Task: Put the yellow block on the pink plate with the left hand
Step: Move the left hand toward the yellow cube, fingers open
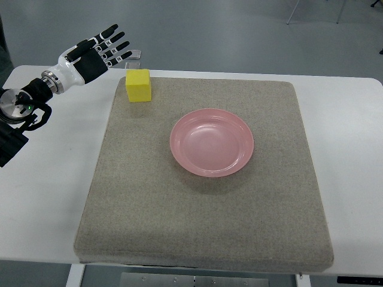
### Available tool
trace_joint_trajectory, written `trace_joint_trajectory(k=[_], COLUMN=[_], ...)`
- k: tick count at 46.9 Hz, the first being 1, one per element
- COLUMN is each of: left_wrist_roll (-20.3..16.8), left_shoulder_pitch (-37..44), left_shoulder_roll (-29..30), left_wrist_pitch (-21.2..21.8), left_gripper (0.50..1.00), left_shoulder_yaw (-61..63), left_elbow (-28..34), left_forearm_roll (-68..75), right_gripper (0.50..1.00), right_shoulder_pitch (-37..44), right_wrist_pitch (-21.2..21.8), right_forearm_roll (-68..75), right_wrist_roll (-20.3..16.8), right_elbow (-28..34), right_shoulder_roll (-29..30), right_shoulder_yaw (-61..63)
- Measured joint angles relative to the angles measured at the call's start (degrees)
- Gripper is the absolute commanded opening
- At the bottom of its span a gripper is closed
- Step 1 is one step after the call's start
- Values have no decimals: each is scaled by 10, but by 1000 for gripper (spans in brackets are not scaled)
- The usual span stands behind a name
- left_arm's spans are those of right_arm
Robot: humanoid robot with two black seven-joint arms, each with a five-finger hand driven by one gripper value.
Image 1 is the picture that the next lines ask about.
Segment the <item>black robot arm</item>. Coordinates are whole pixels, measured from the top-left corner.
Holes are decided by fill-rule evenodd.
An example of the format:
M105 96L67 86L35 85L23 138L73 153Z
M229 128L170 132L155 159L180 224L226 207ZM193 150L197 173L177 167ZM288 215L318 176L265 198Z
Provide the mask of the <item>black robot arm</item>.
M49 80L39 78L21 89L1 88L1 167L27 144L25 131L48 122L52 109L47 102L56 91Z

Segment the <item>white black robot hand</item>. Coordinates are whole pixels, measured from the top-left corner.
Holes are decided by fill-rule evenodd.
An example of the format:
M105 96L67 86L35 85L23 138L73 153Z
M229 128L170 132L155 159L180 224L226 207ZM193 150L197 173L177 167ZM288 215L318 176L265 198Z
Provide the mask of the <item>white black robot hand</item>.
M41 74L51 92L62 94L73 86L88 84L130 57L130 42L122 42L124 32L116 32L117 29L114 24L64 51L57 64Z

